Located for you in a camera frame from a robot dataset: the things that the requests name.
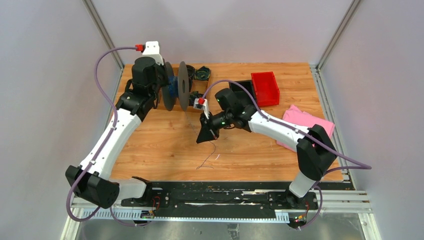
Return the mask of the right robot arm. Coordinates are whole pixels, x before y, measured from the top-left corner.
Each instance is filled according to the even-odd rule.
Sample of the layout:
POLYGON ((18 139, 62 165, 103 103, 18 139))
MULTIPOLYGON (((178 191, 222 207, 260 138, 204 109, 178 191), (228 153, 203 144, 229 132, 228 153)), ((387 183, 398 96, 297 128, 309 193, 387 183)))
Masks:
POLYGON ((196 142, 217 140, 221 129, 236 128, 286 144, 297 154, 299 173, 284 194, 275 197, 274 201, 293 209, 301 207, 306 202, 309 190, 321 180, 337 158, 335 147, 325 129, 318 124, 306 127, 275 118, 258 110, 253 100, 239 99, 230 88, 220 90, 215 98, 221 108, 217 114, 209 111, 205 98, 194 100, 193 107, 203 110, 196 142))

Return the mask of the grey filament spool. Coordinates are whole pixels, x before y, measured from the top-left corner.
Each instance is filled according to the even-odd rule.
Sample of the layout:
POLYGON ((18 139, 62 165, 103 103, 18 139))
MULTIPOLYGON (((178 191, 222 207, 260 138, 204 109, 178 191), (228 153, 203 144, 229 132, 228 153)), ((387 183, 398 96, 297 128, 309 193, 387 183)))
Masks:
POLYGON ((167 74, 167 85, 161 88, 162 100, 167 111, 172 111, 178 99, 180 107, 185 112, 189 106, 190 80, 187 65, 184 61, 179 64, 178 73, 174 75, 172 65, 164 64, 167 74))

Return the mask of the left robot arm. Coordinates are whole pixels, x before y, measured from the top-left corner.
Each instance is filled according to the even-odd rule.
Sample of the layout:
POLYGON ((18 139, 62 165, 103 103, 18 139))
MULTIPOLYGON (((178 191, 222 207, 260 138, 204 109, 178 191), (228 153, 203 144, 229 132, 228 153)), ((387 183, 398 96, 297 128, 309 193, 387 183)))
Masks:
POLYGON ((102 209, 122 199, 134 198, 142 207, 153 201, 149 181, 140 177, 111 181, 110 176, 129 137, 156 107, 160 89, 169 84, 174 72, 169 62, 160 64, 143 56, 135 60, 131 73, 107 129, 89 155, 78 166, 70 165, 65 171, 75 196, 102 209))

